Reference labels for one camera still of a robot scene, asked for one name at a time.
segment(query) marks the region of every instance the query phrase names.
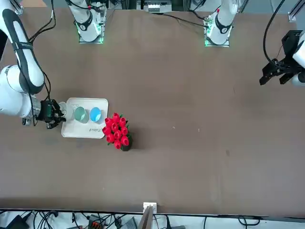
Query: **white tray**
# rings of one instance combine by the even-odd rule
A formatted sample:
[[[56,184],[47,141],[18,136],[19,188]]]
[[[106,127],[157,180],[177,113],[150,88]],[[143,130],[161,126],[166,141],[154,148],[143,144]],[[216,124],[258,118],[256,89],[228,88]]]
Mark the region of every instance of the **white tray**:
[[[72,120],[67,120],[62,124],[61,135],[63,137],[81,137],[81,138],[103,138],[104,133],[102,129],[106,126],[105,118],[108,113],[108,101],[107,99],[90,99],[90,98],[70,98],[67,101],[67,106],[71,106],[73,111],[82,106],[86,111],[94,107],[100,108],[102,111],[101,122],[95,123],[89,119],[86,124],[76,121],[74,118]]]

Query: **floor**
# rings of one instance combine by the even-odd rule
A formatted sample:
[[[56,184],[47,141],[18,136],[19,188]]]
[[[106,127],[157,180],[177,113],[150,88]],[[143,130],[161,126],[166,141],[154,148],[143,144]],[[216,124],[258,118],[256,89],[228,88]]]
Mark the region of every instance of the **floor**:
[[[5,212],[0,215],[0,227],[6,227],[16,215],[22,215],[23,217],[26,216],[29,212],[24,211],[14,211],[14,212]],[[35,213],[32,213],[27,223],[30,226],[30,229],[33,227],[33,219]],[[116,218],[120,217],[122,214],[116,214]],[[87,219],[81,213],[75,213],[76,221],[78,226],[86,227],[88,225]],[[70,212],[60,212],[58,217],[52,217],[48,220],[49,224],[54,229],[70,229],[74,228],[76,225],[71,221],[72,214]],[[133,215],[128,214],[122,217],[122,225],[124,225],[128,220],[132,217],[135,218],[137,225],[139,225],[141,220],[141,215]],[[35,225],[39,225],[42,217],[38,214],[35,219]],[[166,218],[163,215],[156,215],[156,219],[158,225],[156,224],[155,220],[152,224],[152,229],[163,229],[166,227]],[[179,227],[179,229],[203,229],[205,216],[169,216],[170,224],[173,229],[178,226],[184,226],[184,228]],[[257,220],[247,220],[248,224],[255,224]],[[244,229],[245,227],[241,225],[238,219],[228,219],[228,218],[210,218],[206,219],[205,223],[206,229]],[[273,220],[261,220],[260,223],[255,226],[251,227],[252,229],[287,229],[287,228],[294,228],[294,229],[305,229],[305,223],[302,222],[283,222],[283,221],[273,221]],[[115,225],[107,227],[107,229],[116,229]]]

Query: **blue cup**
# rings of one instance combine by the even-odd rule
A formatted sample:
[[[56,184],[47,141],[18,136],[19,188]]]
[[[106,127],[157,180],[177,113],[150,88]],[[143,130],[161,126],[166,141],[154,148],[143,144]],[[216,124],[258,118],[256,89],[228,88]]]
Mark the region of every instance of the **blue cup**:
[[[91,121],[98,123],[101,119],[102,111],[98,107],[94,107],[90,111],[90,119]]]

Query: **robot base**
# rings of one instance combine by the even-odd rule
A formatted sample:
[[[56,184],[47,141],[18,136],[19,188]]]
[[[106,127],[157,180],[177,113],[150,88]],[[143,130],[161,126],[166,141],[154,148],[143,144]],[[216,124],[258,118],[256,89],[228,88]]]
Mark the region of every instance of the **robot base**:
[[[203,24],[207,25],[207,26],[211,26],[210,21],[205,21],[203,20]],[[227,39],[227,41],[221,45],[219,44],[214,44],[208,37],[207,37],[207,33],[210,32],[210,28],[204,28],[204,45],[206,47],[230,47],[230,43],[229,43],[229,38]]]
[[[81,36],[79,39],[79,44],[103,44],[104,43],[104,35],[99,35],[94,41],[86,42],[84,41]]]

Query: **metal bracket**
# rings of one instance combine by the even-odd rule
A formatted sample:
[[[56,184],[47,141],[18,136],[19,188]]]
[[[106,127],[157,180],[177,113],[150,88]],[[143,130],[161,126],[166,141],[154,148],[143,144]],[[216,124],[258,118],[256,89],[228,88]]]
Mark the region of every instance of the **metal bracket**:
[[[17,2],[17,0],[10,0],[10,3],[15,8],[15,13],[17,15],[22,15],[22,13],[23,13],[23,6],[21,6],[19,4],[19,2]]]
[[[144,202],[143,216],[139,223],[138,229],[151,229],[153,215],[157,213],[157,203]]]
[[[290,12],[288,12],[289,22],[296,22],[295,16],[291,16]]]

